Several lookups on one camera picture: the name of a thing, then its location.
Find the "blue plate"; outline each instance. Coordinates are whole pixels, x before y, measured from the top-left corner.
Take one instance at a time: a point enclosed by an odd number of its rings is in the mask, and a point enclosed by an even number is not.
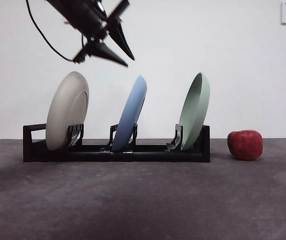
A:
[[[145,79],[142,76],[138,76],[118,123],[112,146],[113,152],[120,151],[128,144],[133,133],[133,127],[137,123],[139,114],[143,107],[146,91],[147,85]]]

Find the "gray floor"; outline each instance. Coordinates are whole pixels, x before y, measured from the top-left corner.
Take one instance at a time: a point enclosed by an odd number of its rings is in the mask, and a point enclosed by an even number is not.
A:
[[[0,140],[0,240],[286,240],[286,139],[254,162],[22,162]]]

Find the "dish rack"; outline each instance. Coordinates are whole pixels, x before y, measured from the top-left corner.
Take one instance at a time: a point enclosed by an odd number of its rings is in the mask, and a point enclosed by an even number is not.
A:
[[[113,133],[117,125],[110,127],[107,144],[84,144],[84,125],[68,127],[68,140],[59,150],[47,149],[46,140],[35,141],[32,132],[45,130],[46,124],[26,125],[23,127],[23,161],[24,162],[210,162],[209,126],[203,125],[201,132],[192,148],[181,151],[183,126],[176,124],[174,139],[164,144],[137,144],[137,124],[133,127],[132,140],[122,151],[112,152]],[[77,142],[70,146],[72,136],[79,133]]]

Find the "red apple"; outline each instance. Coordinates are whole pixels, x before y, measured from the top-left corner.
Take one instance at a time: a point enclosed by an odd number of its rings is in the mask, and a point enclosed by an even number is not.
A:
[[[254,160],[263,152],[263,139],[255,130],[233,131],[227,136],[231,154],[239,160]]]

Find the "green plate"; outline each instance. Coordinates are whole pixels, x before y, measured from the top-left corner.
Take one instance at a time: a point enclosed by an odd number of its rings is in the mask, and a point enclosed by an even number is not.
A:
[[[179,119],[179,124],[183,126],[182,151],[193,147],[201,132],[208,108],[209,93],[209,82],[200,72],[189,88]]]

